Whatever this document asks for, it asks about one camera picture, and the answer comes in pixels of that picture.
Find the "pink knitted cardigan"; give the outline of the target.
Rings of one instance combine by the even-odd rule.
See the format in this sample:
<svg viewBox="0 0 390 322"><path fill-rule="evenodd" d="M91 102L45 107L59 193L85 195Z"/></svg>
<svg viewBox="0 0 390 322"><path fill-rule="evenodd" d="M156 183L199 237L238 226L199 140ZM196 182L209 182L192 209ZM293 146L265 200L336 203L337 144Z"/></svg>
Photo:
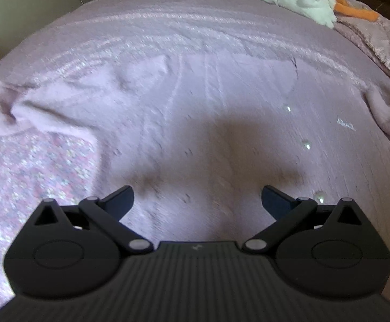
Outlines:
<svg viewBox="0 0 390 322"><path fill-rule="evenodd" d="M76 81L0 82L0 132L28 129L91 143L92 190L133 184L154 236L253 233L250 201L270 183L354 196L390 246L390 104L303 60L160 56Z"/></svg>

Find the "pink floral sheet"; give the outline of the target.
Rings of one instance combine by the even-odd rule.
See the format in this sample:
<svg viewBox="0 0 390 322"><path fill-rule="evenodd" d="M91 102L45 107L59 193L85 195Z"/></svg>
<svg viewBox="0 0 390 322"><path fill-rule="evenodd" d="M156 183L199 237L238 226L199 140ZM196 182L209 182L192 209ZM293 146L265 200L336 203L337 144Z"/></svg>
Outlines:
<svg viewBox="0 0 390 322"><path fill-rule="evenodd" d="M92 145L75 137L37 131L0 136L0 306L13 295L3 257L14 237L42 199L75 204L85 197L95 160Z"/></svg>

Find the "pink quilted blanket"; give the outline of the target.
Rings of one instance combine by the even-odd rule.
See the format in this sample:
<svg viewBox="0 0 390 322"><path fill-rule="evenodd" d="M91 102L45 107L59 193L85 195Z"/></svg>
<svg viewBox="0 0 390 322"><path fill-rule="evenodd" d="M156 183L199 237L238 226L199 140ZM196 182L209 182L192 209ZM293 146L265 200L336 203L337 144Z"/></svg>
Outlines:
<svg viewBox="0 0 390 322"><path fill-rule="evenodd" d="M377 59L390 71L390 20L380 16L377 21L355 17L339 17L338 22L346 25L372 51Z"/></svg>

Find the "pink bedspread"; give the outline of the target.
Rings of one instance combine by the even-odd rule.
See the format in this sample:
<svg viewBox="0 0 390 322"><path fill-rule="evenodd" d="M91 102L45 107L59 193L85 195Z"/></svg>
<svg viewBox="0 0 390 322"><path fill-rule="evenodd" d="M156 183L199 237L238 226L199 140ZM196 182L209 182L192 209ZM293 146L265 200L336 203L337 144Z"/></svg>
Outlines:
<svg viewBox="0 0 390 322"><path fill-rule="evenodd" d="M96 0L54 21L2 59L0 82L41 86L59 80L76 81L106 66L118 68L160 56L243 55L264 60L303 60L344 78L360 91L380 88L390 104L390 78L348 40L348 35L348 31L333 31L260 0ZM28 129L17 134L29 131L53 133ZM1 137L11 135L16 134L0 132ZM104 197L130 185L135 203L123 223L153 243L242 242L272 222L260 204L260 192L267 184L272 185L262 184L250 201L251 206L260 210L259 228L253 233L226 238L154 236L134 216L140 209L140 195L131 183L104 193L95 193L91 185L82 199ZM305 196L299 191L275 187L291 196ZM384 293L390 300L388 285Z"/></svg>

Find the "white plush toy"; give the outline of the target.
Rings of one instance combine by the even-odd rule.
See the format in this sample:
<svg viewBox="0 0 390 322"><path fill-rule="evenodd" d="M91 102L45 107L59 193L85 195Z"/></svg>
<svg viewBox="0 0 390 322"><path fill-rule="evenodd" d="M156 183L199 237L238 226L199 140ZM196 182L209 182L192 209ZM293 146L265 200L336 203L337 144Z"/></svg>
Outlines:
<svg viewBox="0 0 390 322"><path fill-rule="evenodd" d="M319 25L333 28L337 22L334 8L335 0L261 0L283 7L307 17Z"/></svg>

